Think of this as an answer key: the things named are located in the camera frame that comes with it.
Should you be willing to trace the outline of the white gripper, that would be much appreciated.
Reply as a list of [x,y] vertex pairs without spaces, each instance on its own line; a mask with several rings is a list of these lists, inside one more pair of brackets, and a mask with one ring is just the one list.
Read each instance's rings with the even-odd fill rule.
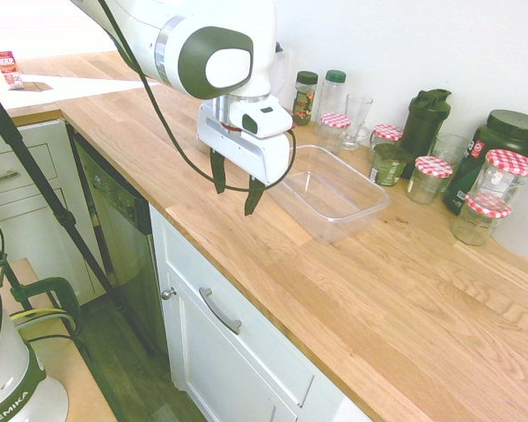
[[284,134],[260,139],[246,131],[230,131],[213,116],[209,103],[198,113],[197,134],[208,145],[213,184],[217,194],[226,188],[225,158],[251,175],[244,205],[245,216],[258,206],[266,187],[279,180],[288,169],[290,142]]

